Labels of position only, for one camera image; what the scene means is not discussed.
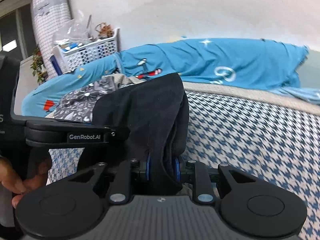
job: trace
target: gray grip surface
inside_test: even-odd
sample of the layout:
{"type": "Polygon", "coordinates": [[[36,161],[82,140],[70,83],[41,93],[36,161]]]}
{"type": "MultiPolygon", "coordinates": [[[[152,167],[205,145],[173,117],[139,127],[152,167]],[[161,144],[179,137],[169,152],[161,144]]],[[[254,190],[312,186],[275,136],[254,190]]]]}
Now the gray grip surface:
{"type": "MultiPolygon", "coordinates": [[[[228,228],[209,206],[188,196],[135,196],[112,206],[101,223],[76,240],[247,240],[228,228]]],[[[288,240],[299,240],[291,236],[288,240]]]]}

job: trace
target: potted plant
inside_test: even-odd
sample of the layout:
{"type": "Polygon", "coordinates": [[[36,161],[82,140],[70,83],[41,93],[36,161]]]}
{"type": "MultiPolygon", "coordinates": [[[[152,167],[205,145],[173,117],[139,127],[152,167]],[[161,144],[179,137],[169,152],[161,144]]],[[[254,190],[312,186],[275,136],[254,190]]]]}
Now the potted plant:
{"type": "Polygon", "coordinates": [[[33,52],[33,62],[31,64],[31,69],[33,76],[37,76],[37,82],[39,85],[46,81],[47,71],[45,70],[41,51],[39,47],[37,47],[33,52]]]}

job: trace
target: white basket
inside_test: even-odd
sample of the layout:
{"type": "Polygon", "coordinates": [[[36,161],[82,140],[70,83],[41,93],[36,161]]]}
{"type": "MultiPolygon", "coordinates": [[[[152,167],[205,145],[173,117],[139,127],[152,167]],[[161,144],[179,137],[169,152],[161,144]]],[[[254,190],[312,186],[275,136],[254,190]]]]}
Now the white basket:
{"type": "Polygon", "coordinates": [[[114,29],[114,35],[111,38],[97,40],[69,51],[63,51],[60,46],[53,47],[53,54],[62,73],[118,52],[118,30],[119,28],[114,29]]]}

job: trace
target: star print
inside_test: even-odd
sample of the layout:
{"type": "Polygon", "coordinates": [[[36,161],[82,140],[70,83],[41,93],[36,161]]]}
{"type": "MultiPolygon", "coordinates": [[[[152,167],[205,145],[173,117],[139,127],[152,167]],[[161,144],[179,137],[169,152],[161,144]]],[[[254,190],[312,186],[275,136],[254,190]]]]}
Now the star print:
{"type": "Polygon", "coordinates": [[[200,43],[203,43],[205,47],[208,46],[209,43],[211,43],[211,41],[209,41],[208,39],[205,39],[204,41],[201,41],[200,43]]]}

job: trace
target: white wall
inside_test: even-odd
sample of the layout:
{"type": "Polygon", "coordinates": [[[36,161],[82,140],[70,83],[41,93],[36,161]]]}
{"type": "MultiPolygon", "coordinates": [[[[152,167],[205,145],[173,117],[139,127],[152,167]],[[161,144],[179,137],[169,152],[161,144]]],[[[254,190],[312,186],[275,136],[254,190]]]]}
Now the white wall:
{"type": "Polygon", "coordinates": [[[23,99],[38,87],[37,77],[32,75],[32,70],[30,69],[32,61],[31,56],[20,63],[19,82],[14,103],[14,113],[17,115],[21,115],[21,104],[23,99]]]}
{"type": "Polygon", "coordinates": [[[188,38],[265,38],[320,50],[320,0],[70,0],[121,28],[122,49],[188,38]]]}

